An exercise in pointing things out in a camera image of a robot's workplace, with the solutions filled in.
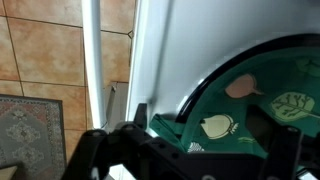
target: patterned rug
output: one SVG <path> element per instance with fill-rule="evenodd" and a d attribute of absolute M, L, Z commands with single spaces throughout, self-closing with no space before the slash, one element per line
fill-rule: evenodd
<path fill-rule="evenodd" d="M 0 168 L 14 164 L 17 179 L 62 177 L 62 101 L 0 95 Z"/>

